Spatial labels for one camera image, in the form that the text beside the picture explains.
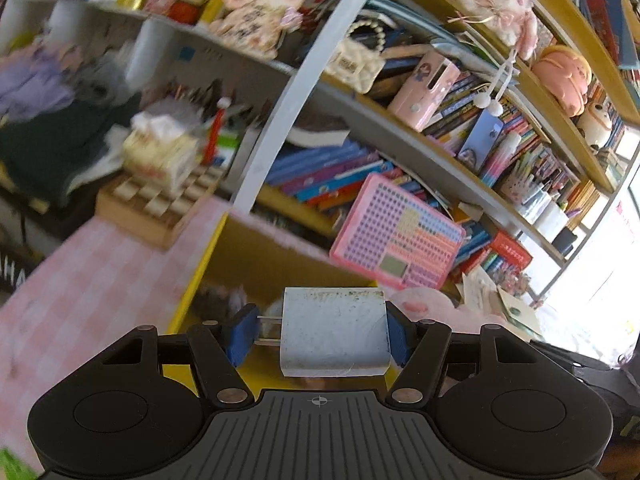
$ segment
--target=purple book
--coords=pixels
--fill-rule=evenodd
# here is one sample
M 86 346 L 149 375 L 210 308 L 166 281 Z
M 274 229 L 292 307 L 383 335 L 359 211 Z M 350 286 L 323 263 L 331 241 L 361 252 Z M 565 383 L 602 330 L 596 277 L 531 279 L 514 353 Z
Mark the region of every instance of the purple book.
M 334 166 L 329 166 L 328 168 L 322 168 L 322 170 L 318 170 L 315 173 L 294 178 L 293 180 L 282 184 L 282 186 L 280 186 L 280 190 L 286 195 L 294 195 L 297 192 L 305 189 L 305 187 L 312 186 L 313 184 L 319 184 L 326 180 L 331 180 L 338 174 L 344 173 L 345 171 L 354 170 L 355 168 L 359 168 L 361 166 L 366 166 L 367 164 L 376 162 L 377 160 L 380 160 L 378 152 L 367 153 L 367 155 L 365 156 L 354 158 L 352 160 L 348 160 L 347 162 L 341 162 L 340 164 L 335 164 Z

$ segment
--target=blue sticker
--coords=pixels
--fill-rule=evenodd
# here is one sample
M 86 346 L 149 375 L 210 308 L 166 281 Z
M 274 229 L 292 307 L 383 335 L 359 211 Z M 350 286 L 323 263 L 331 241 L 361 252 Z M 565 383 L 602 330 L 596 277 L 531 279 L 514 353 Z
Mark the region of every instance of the blue sticker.
M 180 49 L 180 54 L 178 54 L 178 59 L 180 61 L 191 61 L 193 56 L 196 54 L 196 49 L 191 46 L 184 46 Z

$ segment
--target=santa hat pen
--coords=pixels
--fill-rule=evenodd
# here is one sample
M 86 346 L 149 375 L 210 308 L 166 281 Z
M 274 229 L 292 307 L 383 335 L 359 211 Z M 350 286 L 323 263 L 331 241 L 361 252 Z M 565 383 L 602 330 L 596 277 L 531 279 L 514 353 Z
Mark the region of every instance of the santa hat pen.
M 224 123 L 225 110 L 231 106 L 231 99 L 229 99 L 228 97 L 221 97 L 217 102 L 217 106 L 218 111 L 216 112 L 216 116 L 213 119 L 213 123 L 211 124 L 211 129 L 209 130 L 209 142 L 207 143 L 207 147 L 204 150 L 204 155 L 202 156 L 203 164 L 211 164 L 213 156 L 216 155 L 218 134 L 220 132 L 222 124 Z
M 509 54 L 509 57 L 498 68 L 497 72 L 495 73 L 494 79 L 489 85 L 489 88 L 487 88 L 484 92 L 478 92 L 478 94 L 476 94 L 476 97 L 474 97 L 474 105 L 477 108 L 487 108 L 489 113 L 494 117 L 499 117 L 502 114 L 504 109 L 500 104 L 500 99 L 502 98 L 504 91 L 507 89 L 507 86 L 509 86 L 511 77 L 513 76 L 513 64 L 515 63 L 515 61 L 516 50 L 513 49 Z M 496 94 L 495 99 L 491 99 L 491 94 L 498 86 L 500 78 L 502 77 L 502 73 L 505 71 L 506 74 L 504 77 L 504 82 L 500 87 L 500 91 Z

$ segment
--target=metal screw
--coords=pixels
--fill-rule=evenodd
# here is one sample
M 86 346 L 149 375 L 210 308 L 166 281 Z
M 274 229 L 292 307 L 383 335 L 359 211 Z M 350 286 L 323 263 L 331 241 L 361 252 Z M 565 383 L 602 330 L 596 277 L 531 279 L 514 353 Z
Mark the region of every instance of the metal screw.
M 240 388 L 225 388 L 218 392 L 218 400 L 225 404 L 238 404 L 247 399 L 249 394 Z
M 399 388 L 391 394 L 391 398 L 401 404 L 415 404 L 422 400 L 422 392 L 415 388 Z

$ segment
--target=crosshair symbol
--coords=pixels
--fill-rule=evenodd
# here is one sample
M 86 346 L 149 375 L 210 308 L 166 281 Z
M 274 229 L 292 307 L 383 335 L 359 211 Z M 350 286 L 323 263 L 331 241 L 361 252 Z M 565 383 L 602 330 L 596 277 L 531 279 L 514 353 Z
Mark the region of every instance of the crosshair symbol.
M 309 402 L 314 403 L 319 408 L 320 406 L 324 406 L 326 403 L 331 401 L 325 397 L 317 396 L 311 399 Z

